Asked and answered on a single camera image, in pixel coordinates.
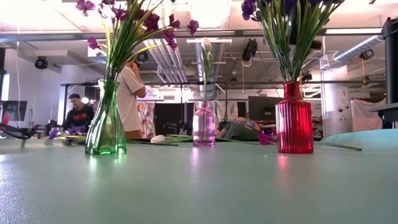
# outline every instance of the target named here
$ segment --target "pink vase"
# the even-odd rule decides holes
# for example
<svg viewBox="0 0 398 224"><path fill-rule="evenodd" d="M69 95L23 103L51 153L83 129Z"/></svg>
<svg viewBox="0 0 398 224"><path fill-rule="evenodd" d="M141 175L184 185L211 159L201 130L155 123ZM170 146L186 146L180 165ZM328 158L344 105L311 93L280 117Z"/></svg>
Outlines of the pink vase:
<svg viewBox="0 0 398 224"><path fill-rule="evenodd" d="M209 102L200 102L199 109L193 115L192 135L193 146L215 145L214 114L209 109Z"/></svg>
<svg viewBox="0 0 398 224"><path fill-rule="evenodd" d="M311 154L311 104L303 100L298 82L287 82L284 86L284 99L276 105L278 152Z"/></svg>

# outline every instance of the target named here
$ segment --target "glass vase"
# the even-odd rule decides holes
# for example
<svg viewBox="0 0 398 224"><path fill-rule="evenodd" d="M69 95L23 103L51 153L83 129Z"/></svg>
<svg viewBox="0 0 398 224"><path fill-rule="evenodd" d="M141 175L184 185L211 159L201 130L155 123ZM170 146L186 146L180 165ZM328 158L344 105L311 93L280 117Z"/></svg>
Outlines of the glass vase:
<svg viewBox="0 0 398 224"><path fill-rule="evenodd" d="M192 135L193 146L215 145L214 114L209 109L209 102L200 102L199 109L193 115Z"/></svg>
<svg viewBox="0 0 398 224"><path fill-rule="evenodd" d="M287 82L284 88L284 99L276 105L278 152L311 154L311 104L303 100L298 82Z"/></svg>
<svg viewBox="0 0 398 224"><path fill-rule="evenodd" d="M126 136L116 104L119 82L99 80L98 85L101 88L101 98L88 130L86 154L125 154Z"/></svg>

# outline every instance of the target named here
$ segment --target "green glass vase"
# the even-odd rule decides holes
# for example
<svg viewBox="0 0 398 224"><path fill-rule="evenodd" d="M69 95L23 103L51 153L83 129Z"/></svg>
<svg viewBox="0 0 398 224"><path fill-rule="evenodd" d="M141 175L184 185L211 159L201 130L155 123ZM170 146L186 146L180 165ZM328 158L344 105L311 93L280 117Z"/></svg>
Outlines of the green glass vase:
<svg viewBox="0 0 398 224"><path fill-rule="evenodd" d="M87 133L86 154L112 155L126 153L126 136L118 107L119 82L99 80L101 98Z"/></svg>

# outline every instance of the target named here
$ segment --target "computer monitor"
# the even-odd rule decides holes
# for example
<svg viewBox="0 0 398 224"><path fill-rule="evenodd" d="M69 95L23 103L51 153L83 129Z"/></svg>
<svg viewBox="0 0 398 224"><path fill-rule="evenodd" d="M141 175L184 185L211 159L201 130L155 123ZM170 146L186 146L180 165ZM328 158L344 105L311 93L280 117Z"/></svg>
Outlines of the computer monitor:
<svg viewBox="0 0 398 224"><path fill-rule="evenodd" d="M249 96L249 119L253 121L276 121L275 105L282 98Z"/></svg>
<svg viewBox="0 0 398 224"><path fill-rule="evenodd" d="M0 101L1 117L5 114L10 116L10 121L24 121L26 113L27 101L20 101L19 103L19 114L21 119L18 117L18 101Z"/></svg>

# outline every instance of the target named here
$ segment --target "red vase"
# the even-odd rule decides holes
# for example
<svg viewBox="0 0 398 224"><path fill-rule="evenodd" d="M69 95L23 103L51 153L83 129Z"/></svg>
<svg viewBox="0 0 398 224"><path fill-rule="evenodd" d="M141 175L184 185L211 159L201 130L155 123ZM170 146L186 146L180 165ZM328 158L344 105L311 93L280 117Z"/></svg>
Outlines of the red vase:
<svg viewBox="0 0 398 224"><path fill-rule="evenodd" d="M298 82L287 82L284 86L284 99L276 105L278 152L311 154L311 104L303 100Z"/></svg>

